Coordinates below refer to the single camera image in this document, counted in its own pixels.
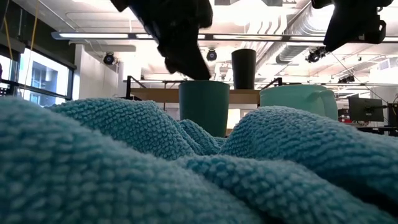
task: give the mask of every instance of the security camera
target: security camera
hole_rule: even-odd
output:
[[[337,83],[353,83],[353,82],[355,82],[355,77],[353,75],[348,75],[340,78]]]
[[[107,52],[104,57],[105,65],[114,65],[116,63],[116,58],[113,56],[113,52]]]
[[[310,50],[309,55],[305,58],[308,63],[318,62],[320,59],[326,56],[327,51],[325,47],[317,47],[316,49]]]
[[[212,62],[217,59],[217,53],[215,49],[209,49],[206,56],[207,61]]]

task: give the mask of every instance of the desk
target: desk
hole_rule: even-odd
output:
[[[178,89],[163,88],[131,88],[130,95],[142,100],[153,100],[157,103],[179,103]],[[230,90],[230,104],[260,104],[259,90]]]
[[[388,132],[389,136],[398,137],[398,127],[357,127],[356,129],[374,134],[386,134]]]

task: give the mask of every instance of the black cup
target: black cup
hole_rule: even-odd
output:
[[[235,90],[253,90],[256,74],[257,52],[252,49],[239,49],[232,52],[232,70]]]

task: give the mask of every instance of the ceiling light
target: ceiling light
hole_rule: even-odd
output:
[[[136,34],[136,37],[138,39],[149,39],[149,38],[152,38],[152,36],[149,35],[149,34]]]
[[[60,33],[64,39],[128,39],[129,34]]]
[[[313,41],[313,42],[323,42],[323,39],[324,39],[325,37],[324,36],[293,36],[293,37],[290,37],[290,39],[289,40],[292,40],[292,41],[296,41],[296,42],[300,42],[300,41],[303,41],[303,42],[308,42],[308,41]]]
[[[386,37],[383,42],[398,42],[398,37]]]
[[[74,2],[82,2],[82,3],[88,3],[88,4],[94,4],[94,3],[110,3],[109,0],[72,0]]]
[[[322,47],[324,46],[322,42],[288,42],[288,46],[311,46],[311,47]]]
[[[217,34],[213,36],[216,40],[282,40],[279,35],[222,35]]]

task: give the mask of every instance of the mint green bucket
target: mint green bucket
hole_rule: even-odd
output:
[[[262,90],[260,106],[287,106],[338,120],[334,92],[320,85],[285,85]]]
[[[225,137],[228,120],[229,85],[197,80],[179,86],[180,119],[190,119],[214,137]]]

